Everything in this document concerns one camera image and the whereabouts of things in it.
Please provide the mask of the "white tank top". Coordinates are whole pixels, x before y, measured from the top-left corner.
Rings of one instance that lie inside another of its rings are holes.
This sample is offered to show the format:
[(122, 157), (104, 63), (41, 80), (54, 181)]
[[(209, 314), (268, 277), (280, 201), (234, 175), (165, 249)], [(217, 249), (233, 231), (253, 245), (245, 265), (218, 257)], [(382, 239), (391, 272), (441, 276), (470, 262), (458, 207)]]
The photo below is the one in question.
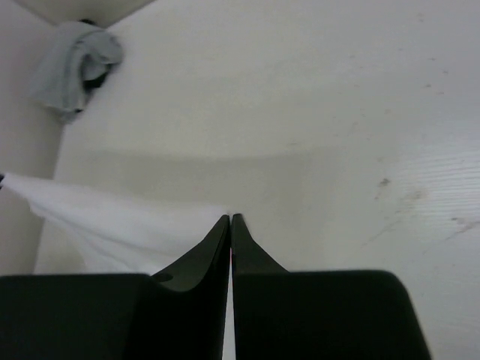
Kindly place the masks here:
[(218, 205), (147, 202), (12, 173), (1, 186), (62, 230), (94, 273), (153, 275), (198, 245), (227, 213)]

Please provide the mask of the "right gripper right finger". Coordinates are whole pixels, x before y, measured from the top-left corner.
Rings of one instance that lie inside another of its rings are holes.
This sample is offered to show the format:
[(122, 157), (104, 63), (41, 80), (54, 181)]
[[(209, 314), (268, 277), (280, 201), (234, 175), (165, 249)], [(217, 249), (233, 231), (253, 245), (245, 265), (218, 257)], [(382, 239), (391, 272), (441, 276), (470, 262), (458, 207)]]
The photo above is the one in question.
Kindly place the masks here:
[(232, 217), (238, 359), (429, 359), (406, 287), (381, 270), (287, 271)]

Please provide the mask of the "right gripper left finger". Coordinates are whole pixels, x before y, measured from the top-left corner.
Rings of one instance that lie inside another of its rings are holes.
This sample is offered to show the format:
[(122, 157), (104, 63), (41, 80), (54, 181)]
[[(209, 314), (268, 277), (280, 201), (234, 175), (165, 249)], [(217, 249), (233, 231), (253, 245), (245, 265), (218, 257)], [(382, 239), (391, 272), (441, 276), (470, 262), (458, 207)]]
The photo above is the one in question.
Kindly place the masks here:
[(3, 359), (220, 359), (230, 219), (148, 274), (1, 278)]

